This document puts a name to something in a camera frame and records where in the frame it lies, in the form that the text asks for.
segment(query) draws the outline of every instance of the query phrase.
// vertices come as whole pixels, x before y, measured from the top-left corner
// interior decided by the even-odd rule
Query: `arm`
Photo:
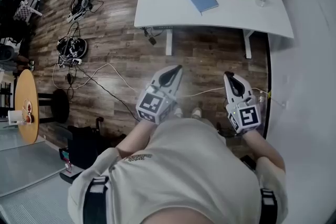
[[[286,171],[284,159],[280,153],[272,147],[256,130],[243,135],[246,144],[252,149],[257,158],[266,157],[274,165]]]
[[[125,158],[137,151],[145,149],[156,127],[157,125],[153,122],[141,120],[126,138],[116,146],[121,158]]]

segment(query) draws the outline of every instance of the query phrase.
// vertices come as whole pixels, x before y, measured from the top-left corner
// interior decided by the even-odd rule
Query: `white cable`
[[[221,89],[225,89],[225,88],[224,88],[224,87],[221,87],[221,88],[211,89],[211,90],[207,90],[207,91],[204,91],[204,92],[199,92],[199,93],[197,93],[197,94],[179,96],[179,97],[177,97],[177,98],[193,97],[193,96],[196,96],[196,95],[205,93],[205,92],[211,92],[211,91],[216,91],[216,90],[221,90]]]
[[[65,90],[67,90],[68,88],[60,88],[60,87],[56,86],[56,84],[55,84],[55,82],[54,82],[54,72],[55,72],[55,67],[56,67],[56,65],[57,65],[57,63],[54,65],[54,69],[53,69],[53,71],[52,71],[52,75],[53,75],[53,83],[54,83],[54,85],[55,85],[55,87],[56,87],[57,89],[65,89]],[[115,70],[115,72],[118,74],[118,76],[125,82],[125,84],[126,84],[130,89],[132,89],[134,92],[137,92],[137,90],[135,90],[134,88],[132,88],[131,86],[129,86],[129,84],[124,80],[124,78],[122,77],[122,75],[120,75],[120,73],[117,71],[117,69],[115,69],[114,66],[111,65],[110,63],[107,63],[107,64],[103,65],[102,67],[98,68],[98,69],[93,73],[93,75],[90,76],[89,79],[88,79],[83,85],[80,85],[80,86],[74,88],[74,90],[77,90],[77,89],[79,89],[79,88],[85,86],[86,83],[88,83],[89,80],[93,78],[93,76],[97,73],[97,71],[100,70],[100,69],[102,69],[102,68],[105,67],[105,66],[111,66],[111,67]]]
[[[270,97],[274,102],[276,102],[279,106],[282,106],[282,107],[284,107],[284,105],[282,105],[282,104],[280,104],[277,100],[275,100],[274,98],[272,98],[270,95],[268,95],[268,92],[265,92],[265,91],[263,91],[263,90],[261,90],[261,89],[259,89],[259,88],[252,88],[252,89],[255,89],[255,90],[258,90],[258,91],[260,91],[260,92],[263,92],[263,93],[265,93],[265,94],[267,94],[267,96],[268,97]]]

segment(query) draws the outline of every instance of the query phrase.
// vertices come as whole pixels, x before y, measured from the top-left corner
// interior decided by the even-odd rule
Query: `wooden tabletop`
[[[26,99],[31,102],[34,121],[32,124],[19,125],[19,130],[24,140],[29,144],[33,144],[36,141],[38,134],[39,107],[34,76],[32,72],[27,69],[21,73],[17,80],[15,90],[15,110],[22,110]]]

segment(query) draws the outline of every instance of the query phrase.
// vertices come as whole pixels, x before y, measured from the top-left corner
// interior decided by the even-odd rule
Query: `beige t-shirt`
[[[213,223],[258,224],[261,187],[275,193],[277,223],[287,214],[285,173],[267,158],[258,160],[253,173],[214,127],[195,119],[162,123],[146,149],[119,159],[110,148],[74,181],[68,209],[75,223],[82,223],[85,192],[99,175],[110,178],[108,223],[140,224],[161,209],[185,207]]]

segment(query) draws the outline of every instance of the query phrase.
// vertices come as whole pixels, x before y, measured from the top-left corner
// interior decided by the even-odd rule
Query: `round wooden table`
[[[69,116],[69,101],[66,93],[63,90],[56,90],[53,94],[37,93],[34,76],[28,69],[21,73],[15,90],[15,110],[22,110],[24,118],[27,115],[27,112],[23,110],[26,99],[31,102],[34,120],[31,124],[19,125],[18,127],[20,134],[29,144],[33,144],[36,141],[40,123],[53,121],[64,123]],[[52,118],[41,119],[39,117],[39,106],[41,105],[51,106]]]

